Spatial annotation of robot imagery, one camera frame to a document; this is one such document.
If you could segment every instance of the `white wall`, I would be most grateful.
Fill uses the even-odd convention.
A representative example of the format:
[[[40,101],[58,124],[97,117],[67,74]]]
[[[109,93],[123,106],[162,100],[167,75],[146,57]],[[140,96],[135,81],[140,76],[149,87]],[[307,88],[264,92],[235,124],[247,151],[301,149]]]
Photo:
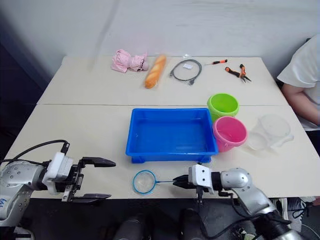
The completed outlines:
[[[260,56],[276,77],[306,38],[320,32],[317,0],[1,0],[0,14],[50,77],[65,55],[94,56],[97,49],[113,55],[120,48]]]

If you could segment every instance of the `transparent cup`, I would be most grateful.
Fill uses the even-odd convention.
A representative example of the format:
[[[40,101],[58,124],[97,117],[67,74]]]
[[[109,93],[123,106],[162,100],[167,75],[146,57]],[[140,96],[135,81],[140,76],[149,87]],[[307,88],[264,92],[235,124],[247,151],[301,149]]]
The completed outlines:
[[[293,139],[290,125],[286,120],[275,114],[267,114],[258,119],[258,123],[248,134],[246,144],[260,151],[281,147]]]

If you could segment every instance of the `pliers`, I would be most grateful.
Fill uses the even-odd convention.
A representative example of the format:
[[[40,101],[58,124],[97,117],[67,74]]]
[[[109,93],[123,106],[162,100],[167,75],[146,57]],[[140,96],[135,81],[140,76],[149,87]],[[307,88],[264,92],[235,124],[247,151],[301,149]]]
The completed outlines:
[[[243,64],[240,64],[240,68],[241,68],[241,72],[237,72],[237,71],[232,71],[230,69],[230,67],[226,67],[225,70],[230,73],[233,74],[235,76],[237,76],[238,78],[241,78],[245,83],[246,83],[246,79],[250,82],[252,82],[247,76],[246,76],[246,68]]]

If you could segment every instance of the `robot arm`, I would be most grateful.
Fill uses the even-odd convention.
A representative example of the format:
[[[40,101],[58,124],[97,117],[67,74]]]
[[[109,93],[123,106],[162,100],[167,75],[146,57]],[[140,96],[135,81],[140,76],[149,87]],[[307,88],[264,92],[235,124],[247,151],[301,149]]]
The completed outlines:
[[[242,168],[232,168],[229,171],[211,172],[202,165],[189,168],[188,175],[173,179],[175,186],[184,189],[196,189],[199,203],[202,202],[202,191],[227,197],[233,191],[244,210],[252,217],[252,223],[257,234],[267,240],[292,239],[301,240],[301,236],[288,228],[288,223],[279,215],[276,207],[268,197],[252,182],[251,175]]]
[[[0,171],[0,227],[17,226],[29,204],[33,191],[48,190],[49,194],[63,193],[63,202],[92,203],[109,198],[110,194],[85,194],[75,197],[87,164],[95,167],[114,167],[113,161],[99,157],[83,157],[78,164],[63,152],[52,161],[43,163],[12,159]]]

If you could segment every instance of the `person's arm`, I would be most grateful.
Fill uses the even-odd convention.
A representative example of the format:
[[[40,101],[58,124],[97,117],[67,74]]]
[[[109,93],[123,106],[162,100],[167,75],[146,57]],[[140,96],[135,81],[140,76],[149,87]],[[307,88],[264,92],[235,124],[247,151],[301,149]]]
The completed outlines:
[[[320,125],[318,110],[303,93],[303,87],[292,86],[285,83],[281,91],[290,106],[299,116],[318,126]]]

